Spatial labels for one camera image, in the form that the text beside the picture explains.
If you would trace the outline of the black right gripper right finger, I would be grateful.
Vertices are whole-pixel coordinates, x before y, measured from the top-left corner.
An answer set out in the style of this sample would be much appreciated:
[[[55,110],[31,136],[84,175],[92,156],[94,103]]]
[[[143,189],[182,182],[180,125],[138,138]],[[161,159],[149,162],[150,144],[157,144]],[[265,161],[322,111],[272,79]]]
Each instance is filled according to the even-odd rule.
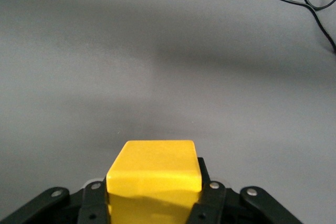
[[[203,188],[186,223],[301,223],[263,188],[247,186],[237,193],[210,179],[202,157],[198,158],[198,164]]]

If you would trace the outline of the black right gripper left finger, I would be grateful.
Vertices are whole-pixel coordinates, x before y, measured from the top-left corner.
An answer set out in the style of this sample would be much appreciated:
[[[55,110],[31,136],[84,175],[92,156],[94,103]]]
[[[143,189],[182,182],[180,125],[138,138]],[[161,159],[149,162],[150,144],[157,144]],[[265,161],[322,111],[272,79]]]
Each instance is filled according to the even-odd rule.
[[[106,180],[93,181],[73,194],[64,187],[49,188],[1,223],[110,223]]]

